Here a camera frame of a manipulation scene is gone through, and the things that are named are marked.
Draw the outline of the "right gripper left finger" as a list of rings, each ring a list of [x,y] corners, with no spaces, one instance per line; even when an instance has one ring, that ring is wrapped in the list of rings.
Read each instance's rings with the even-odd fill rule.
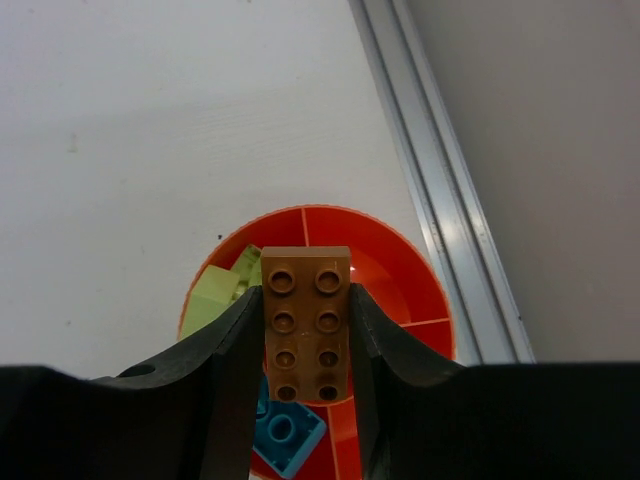
[[[5,479],[245,479],[264,353],[263,295],[115,377],[1,370]]]

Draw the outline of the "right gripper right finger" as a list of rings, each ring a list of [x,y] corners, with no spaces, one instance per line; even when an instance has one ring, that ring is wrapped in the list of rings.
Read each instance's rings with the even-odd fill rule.
[[[635,479],[635,363],[465,367],[350,288],[350,354],[367,479]]]

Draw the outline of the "pale green small lego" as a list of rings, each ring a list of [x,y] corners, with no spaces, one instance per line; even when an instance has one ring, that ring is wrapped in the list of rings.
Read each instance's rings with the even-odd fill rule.
[[[183,340],[215,321],[232,303],[239,281],[237,272],[207,266],[187,295],[179,339]]]

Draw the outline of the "light green lego brick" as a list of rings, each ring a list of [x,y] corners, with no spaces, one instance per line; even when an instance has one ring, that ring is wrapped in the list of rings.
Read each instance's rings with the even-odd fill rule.
[[[231,271],[239,275],[239,280],[232,295],[233,301],[239,299],[248,288],[261,283],[260,257],[261,249],[249,244],[234,262]]]

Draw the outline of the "brown long lego brick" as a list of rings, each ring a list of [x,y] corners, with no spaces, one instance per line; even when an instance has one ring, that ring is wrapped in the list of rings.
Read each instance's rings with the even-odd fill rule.
[[[262,250],[271,399],[328,405],[348,397],[350,267],[345,246]]]

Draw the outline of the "aluminium rail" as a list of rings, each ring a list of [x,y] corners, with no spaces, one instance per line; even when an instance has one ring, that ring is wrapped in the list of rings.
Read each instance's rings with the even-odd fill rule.
[[[464,364],[535,360],[435,75],[404,1],[350,4]]]

